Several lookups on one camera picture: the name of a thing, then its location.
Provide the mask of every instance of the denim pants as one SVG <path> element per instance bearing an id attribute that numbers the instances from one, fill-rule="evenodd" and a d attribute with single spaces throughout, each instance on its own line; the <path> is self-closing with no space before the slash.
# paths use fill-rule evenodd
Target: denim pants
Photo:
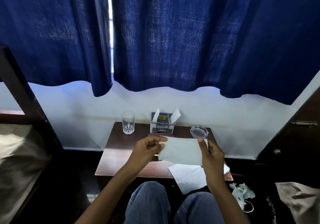
<path id="1" fill-rule="evenodd" d="M 145 182 L 132 194 L 125 212 L 124 224 L 167 224 L 171 208 L 164 186 Z M 224 224 L 212 194 L 190 194 L 178 208 L 174 224 Z"/>

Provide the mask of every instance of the person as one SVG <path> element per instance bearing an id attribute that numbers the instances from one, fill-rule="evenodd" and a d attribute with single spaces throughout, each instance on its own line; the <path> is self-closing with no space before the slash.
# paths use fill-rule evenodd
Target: person
<path id="1" fill-rule="evenodd" d="M 139 140 L 126 164 L 80 216 L 75 224 L 106 224 L 126 187 L 134 181 L 151 158 L 164 147 L 165 137 L 149 136 Z M 174 224 L 248 224 L 246 215 L 230 193 L 223 175 L 224 153 L 215 140 L 198 139 L 202 167 L 210 193 L 190 194 L 178 208 Z M 165 224 L 171 209 L 164 186 L 149 181 L 132 194 L 125 213 L 125 224 Z"/>

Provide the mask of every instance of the wooden table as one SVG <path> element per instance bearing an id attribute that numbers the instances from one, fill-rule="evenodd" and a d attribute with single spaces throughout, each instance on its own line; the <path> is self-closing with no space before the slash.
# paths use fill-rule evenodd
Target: wooden table
<path id="1" fill-rule="evenodd" d="M 175 126 L 173 136 L 177 138 L 193 138 L 190 134 L 190 129 L 191 127 Z M 207 130 L 209 131 L 208 138 L 214 138 L 211 129 L 207 128 Z M 115 122 L 95 173 L 98 179 L 103 176 L 114 176 L 130 157 L 136 142 L 149 134 L 149 124 L 135 124 L 134 133 L 126 135 L 122 132 L 122 123 Z M 158 157 L 154 157 L 139 173 L 138 177 L 172 179 L 173 176 L 168 170 L 168 167 L 172 165 L 174 163 L 158 161 Z M 230 172 L 225 174 L 225 180 L 233 181 Z"/>

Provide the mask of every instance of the forearm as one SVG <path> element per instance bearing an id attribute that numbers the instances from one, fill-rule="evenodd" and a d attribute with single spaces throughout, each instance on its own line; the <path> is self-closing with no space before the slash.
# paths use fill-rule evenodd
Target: forearm
<path id="1" fill-rule="evenodd" d="M 250 224 L 225 182 L 218 187 L 210 187 L 209 189 L 218 203 L 226 224 Z"/>
<path id="2" fill-rule="evenodd" d="M 106 224 L 134 174 L 121 168 L 75 224 Z"/>

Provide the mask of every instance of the glass ashtray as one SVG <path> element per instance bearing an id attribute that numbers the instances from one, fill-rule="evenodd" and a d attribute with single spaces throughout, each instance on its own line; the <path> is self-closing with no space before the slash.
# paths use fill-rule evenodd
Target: glass ashtray
<path id="1" fill-rule="evenodd" d="M 190 129 L 190 133 L 196 139 L 198 139 L 199 137 L 202 137 L 203 139 L 205 139 L 209 135 L 209 131 L 201 125 L 192 126 Z"/>

